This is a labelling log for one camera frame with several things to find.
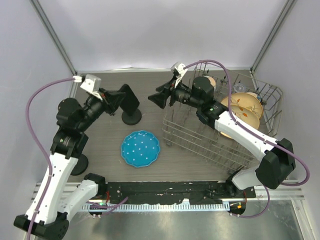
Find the black phone stand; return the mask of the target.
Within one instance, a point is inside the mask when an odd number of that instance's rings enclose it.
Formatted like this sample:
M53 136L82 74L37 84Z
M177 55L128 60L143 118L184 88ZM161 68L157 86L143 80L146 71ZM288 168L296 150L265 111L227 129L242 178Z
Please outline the black phone stand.
M138 124L142 119L142 113L137 108L132 115L129 115L125 111L121 114L122 121L129 126Z

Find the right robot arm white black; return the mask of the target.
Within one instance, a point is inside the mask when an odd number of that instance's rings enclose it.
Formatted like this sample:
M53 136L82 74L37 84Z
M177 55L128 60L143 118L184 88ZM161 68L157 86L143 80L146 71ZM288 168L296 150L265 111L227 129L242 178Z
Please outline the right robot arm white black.
M210 128L230 136L259 161L259 165L236 171L226 184L226 193L233 198L253 186L275 190L296 168L293 144L263 134L236 117L225 105L215 100L215 88L205 76L196 77L191 87L176 83L173 77L156 88L148 100L161 109L175 102L196 108L198 119Z

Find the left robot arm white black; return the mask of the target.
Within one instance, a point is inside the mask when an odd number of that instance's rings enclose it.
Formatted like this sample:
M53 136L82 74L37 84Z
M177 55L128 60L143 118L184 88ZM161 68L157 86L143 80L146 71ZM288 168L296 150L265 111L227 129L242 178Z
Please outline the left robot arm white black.
M16 216L14 226L45 240L61 240L78 209L90 199L102 199L107 192L106 179L89 173L64 202L61 197L73 169L83 156L88 141L85 131L103 113L111 116L126 97L125 92L98 90L90 95L84 106L75 98L66 98L58 105L56 132L50 154L46 156L48 168L38 194L25 214Z

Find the black smartphone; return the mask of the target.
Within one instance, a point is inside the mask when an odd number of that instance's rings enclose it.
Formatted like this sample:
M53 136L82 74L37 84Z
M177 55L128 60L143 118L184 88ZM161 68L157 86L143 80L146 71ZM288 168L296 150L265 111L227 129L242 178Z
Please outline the black smartphone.
M132 116L138 109L140 102L128 84L124 84L119 90L125 93L125 97L120 104L120 108L127 115Z

